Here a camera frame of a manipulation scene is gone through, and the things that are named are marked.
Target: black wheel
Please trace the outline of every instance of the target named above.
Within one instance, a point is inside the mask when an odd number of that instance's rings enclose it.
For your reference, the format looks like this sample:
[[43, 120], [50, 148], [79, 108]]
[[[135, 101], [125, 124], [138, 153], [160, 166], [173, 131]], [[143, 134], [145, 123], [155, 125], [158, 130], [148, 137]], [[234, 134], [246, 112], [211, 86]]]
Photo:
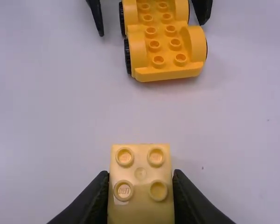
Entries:
[[130, 56], [130, 46], [129, 46], [129, 40], [124, 39], [124, 48], [125, 48], [125, 58], [126, 58], [126, 71], [129, 75], [132, 74], [132, 67], [131, 67], [131, 56]]
[[188, 1], [188, 5], [189, 5], [189, 16], [188, 16], [188, 23], [190, 21], [190, 0]]
[[207, 46], [207, 40], [205, 39], [205, 42], [206, 42], [206, 56], [205, 56], [205, 60], [207, 59], [207, 53], [208, 53], [208, 51], [209, 51], [209, 48], [208, 48], [208, 46]]
[[123, 16], [123, 6], [122, 1], [119, 3], [119, 22], [120, 22], [120, 30], [123, 37], [126, 36], [126, 28], [125, 28], [125, 18]]

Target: white table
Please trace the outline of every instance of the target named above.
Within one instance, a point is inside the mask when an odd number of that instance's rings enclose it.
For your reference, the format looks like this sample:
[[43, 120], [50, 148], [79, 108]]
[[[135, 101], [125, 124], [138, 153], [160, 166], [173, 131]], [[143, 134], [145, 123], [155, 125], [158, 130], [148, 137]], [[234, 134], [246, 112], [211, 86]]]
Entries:
[[[0, 224], [45, 224], [113, 143], [168, 142], [237, 224], [280, 224], [280, 0], [215, 0], [197, 79], [126, 74], [118, 1], [0, 0]], [[191, 23], [195, 24], [192, 14]]]

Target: yellow lego duplo car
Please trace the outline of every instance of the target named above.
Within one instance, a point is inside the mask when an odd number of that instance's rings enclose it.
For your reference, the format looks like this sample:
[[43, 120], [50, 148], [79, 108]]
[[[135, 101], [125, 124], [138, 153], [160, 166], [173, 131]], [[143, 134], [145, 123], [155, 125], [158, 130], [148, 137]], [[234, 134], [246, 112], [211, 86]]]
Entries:
[[206, 57], [200, 26], [189, 26], [188, 0], [122, 0], [127, 73], [140, 82], [196, 77]]

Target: toy car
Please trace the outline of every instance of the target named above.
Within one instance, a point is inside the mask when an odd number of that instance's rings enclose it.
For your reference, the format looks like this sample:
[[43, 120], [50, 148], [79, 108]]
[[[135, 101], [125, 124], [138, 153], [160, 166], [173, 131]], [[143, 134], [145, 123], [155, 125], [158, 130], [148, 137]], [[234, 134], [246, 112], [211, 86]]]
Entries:
[[[99, 0], [86, 0], [100, 36], [104, 25]], [[200, 25], [210, 17], [212, 0], [192, 0]], [[122, 0], [119, 22], [126, 70], [140, 82], [198, 76], [208, 46], [200, 26], [189, 26], [188, 0]]]

